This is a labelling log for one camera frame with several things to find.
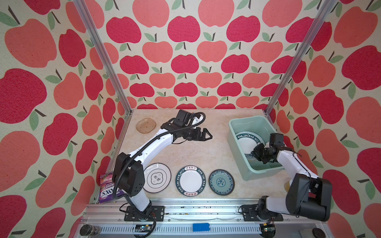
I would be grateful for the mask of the mint green plastic bin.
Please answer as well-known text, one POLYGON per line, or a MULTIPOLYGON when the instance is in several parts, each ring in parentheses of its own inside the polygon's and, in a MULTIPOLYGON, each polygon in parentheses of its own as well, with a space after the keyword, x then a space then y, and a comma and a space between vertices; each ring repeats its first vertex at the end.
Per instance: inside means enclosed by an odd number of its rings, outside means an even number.
POLYGON ((228 123, 228 144, 245 181, 271 177, 284 170, 279 163, 258 161, 251 152, 259 144, 269 142, 275 128, 264 116, 232 119, 228 123))

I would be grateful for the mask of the large green rim lettered plate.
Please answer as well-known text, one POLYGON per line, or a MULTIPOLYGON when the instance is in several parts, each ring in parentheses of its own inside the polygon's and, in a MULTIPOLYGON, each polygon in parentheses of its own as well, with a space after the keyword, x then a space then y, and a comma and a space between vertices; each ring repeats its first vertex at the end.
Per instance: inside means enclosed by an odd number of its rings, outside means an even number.
POLYGON ((200 195, 206 185, 205 173, 197 166, 185 166, 177 172, 175 185, 178 192, 184 196, 200 195))

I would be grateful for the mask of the teal blue patterned plate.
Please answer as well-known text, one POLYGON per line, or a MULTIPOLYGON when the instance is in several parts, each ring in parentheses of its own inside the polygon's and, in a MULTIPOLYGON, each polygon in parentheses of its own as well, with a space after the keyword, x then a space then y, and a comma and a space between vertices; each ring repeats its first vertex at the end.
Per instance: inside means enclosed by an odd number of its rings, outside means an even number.
POLYGON ((221 196, 231 194, 235 188, 233 176, 223 169, 213 171, 209 176, 208 182, 211 190, 221 196))

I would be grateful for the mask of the white plate black line pattern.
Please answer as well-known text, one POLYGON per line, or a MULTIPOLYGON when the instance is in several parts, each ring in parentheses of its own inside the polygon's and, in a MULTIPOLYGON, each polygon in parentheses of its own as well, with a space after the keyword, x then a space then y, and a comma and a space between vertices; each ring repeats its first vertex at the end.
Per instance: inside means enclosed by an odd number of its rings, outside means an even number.
POLYGON ((171 171, 163 163, 149 165, 144 170, 145 184, 143 189, 149 193, 159 193, 165 190, 171 181, 171 171))

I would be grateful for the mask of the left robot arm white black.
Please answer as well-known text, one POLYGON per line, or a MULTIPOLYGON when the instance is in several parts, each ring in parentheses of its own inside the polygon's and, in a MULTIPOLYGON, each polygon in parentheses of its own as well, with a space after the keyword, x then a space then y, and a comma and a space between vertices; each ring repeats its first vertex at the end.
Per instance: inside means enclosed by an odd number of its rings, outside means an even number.
POLYGON ((156 135, 144 145, 126 154, 119 153, 113 169, 113 199, 125 197, 130 207, 142 216, 148 216, 152 202, 143 191, 144 170, 165 147, 178 138, 185 141, 208 141, 213 138, 207 129, 199 126, 205 121, 203 112, 179 110, 177 116, 162 124, 156 135))

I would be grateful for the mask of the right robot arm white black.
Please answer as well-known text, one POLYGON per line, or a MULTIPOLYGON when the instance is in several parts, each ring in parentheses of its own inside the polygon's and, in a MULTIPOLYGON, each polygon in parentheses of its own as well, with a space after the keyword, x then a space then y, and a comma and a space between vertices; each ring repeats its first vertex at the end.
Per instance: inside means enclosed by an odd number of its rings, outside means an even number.
POLYGON ((256 208, 257 217, 268 221, 288 214, 326 222, 330 218, 332 184, 310 170, 292 148, 285 146, 284 135, 272 133, 268 144, 260 143, 252 151, 260 162, 279 163, 291 177, 284 198, 263 196, 256 208))

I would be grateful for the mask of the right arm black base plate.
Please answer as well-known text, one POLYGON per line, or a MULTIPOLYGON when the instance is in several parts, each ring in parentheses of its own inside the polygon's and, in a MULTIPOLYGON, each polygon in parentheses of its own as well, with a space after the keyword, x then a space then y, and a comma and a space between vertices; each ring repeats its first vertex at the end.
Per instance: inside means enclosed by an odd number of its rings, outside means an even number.
POLYGON ((280 213, 268 211, 267 209, 259 209, 257 204, 242 205, 238 212, 243 215, 245 222, 282 222, 283 216, 280 213))

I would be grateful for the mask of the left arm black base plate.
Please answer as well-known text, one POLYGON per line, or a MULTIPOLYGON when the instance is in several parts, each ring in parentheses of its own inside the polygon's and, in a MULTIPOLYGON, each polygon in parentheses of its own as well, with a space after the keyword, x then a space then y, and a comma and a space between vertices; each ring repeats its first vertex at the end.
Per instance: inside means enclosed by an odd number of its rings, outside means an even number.
POLYGON ((139 210, 128 206, 127 211, 125 212, 124 221, 126 222, 146 222, 152 221, 152 218, 157 222, 162 222, 164 220, 165 206, 148 206, 142 214, 149 217, 146 218, 139 214, 139 210))

